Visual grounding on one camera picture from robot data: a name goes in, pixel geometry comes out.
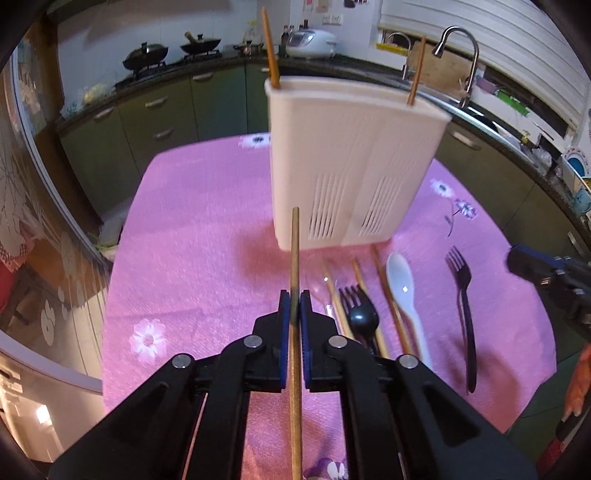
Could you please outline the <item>person's right hand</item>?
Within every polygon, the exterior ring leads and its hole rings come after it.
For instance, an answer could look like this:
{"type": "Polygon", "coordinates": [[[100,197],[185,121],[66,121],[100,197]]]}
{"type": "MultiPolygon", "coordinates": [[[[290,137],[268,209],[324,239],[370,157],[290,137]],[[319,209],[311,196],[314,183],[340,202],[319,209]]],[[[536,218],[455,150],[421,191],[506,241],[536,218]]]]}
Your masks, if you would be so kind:
{"type": "Polygon", "coordinates": [[[570,415],[579,416],[583,411],[585,397],[590,389],[591,382],[590,356],[591,344],[588,343],[581,351],[567,389],[564,404],[564,420],[570,415]]]}

